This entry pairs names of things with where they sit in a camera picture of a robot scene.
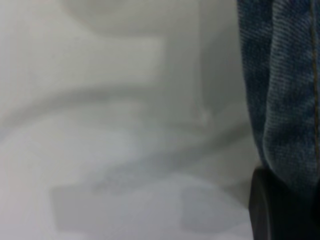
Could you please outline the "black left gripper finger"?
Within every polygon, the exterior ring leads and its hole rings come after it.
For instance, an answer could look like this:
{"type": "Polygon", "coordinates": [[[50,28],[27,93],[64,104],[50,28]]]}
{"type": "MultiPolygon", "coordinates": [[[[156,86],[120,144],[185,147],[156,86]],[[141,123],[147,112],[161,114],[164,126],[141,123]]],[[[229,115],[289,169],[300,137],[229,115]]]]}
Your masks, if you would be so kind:
{"type": "Polygon", "coordinates": [[[312,202],[292,192],[269,169],[256,168],[248,204],[254,240],[318,240],[320,187],[312,202]]]}

